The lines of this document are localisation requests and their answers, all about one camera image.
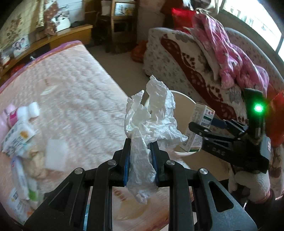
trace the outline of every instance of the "glowing green led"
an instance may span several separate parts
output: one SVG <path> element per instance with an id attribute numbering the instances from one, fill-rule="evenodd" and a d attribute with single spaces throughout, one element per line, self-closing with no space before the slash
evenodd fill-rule
<path id="1" fill-rule="evenodd" d="M 256 104 L 254 106 L 254 110 L 258 113 L 261 113 L 263 111 L 263 106 L 261 104 Z"/>

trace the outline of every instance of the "person's hand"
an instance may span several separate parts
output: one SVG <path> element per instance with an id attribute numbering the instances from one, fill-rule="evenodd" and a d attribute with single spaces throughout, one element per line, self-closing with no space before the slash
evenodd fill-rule
<path id="1" fill-rule="evenodd" d="M 232 193 L 238 188 L 238 184 L 250 189 L 248 199 L 253 203 L 265 203 L 270 196 L 270 181 L 268 171 L 264 173 L 250 173 L 239 171 L 234 175 L 233 171 L 229 172 L 228 191 Z"/>

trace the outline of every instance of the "crumpled tissue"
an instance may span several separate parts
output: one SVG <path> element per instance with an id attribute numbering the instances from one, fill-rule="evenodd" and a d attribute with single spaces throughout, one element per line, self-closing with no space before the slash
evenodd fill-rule
<path id="1" fill-rule="evenodd" d="M 177 130 L 174 118 L 176 103 L 166 85 L 152 75 L 146 91 L 149 106 L 140 104 L 144 90 L 140 91 L 127 99 L 124 120 L 125 134 L 131 138 L 130 172 L 126 187 L 143 204 L 158 190 L 149 143 L 158 141 L 159 147 L 174 148 L 187 140 L 187 136 Z"/>

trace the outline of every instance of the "pink label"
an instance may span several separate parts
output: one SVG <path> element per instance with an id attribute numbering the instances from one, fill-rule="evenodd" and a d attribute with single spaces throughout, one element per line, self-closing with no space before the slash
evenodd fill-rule
<path id="1" fill-rule="evenodd" d="M 10 127 L 13 127 L 15 123 L 17 123 L 18 117 L 17 117 L 17 110 L 14 110 L 10 113 L 8 123 Z"/>

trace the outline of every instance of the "sofa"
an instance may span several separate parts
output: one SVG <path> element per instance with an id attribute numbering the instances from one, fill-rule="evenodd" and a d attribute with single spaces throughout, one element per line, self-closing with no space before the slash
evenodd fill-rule
<path id="1" fill-rule="evenodd" d="M 264 52 L 240 32 L 231 28 L 225 28 L 225 31 L 231 43 L 239 46 L 254 64 L 267 71 L 270 78 L 269 88 L 276 92 L 283 90 L 284 80 Z M 230 89 L 221 89 L 220 80 L 214 81 L 213 72 L 191 35 L 168 28 L 150 29 L 143 69 L 148 76 L 154 75 L 163 81 L 170 90 L 179 91 L 195 102 L 213 108 L 216 117 L 247 123 L 240 87 L 235 84 Z M 212 126 L 211 128 L 213 131 L 227 134 L 226 131 Z M 284 155 L 274 155 L 270 163 L 270 179 L 276 196 L 283 192 L 283 169 Z"/>

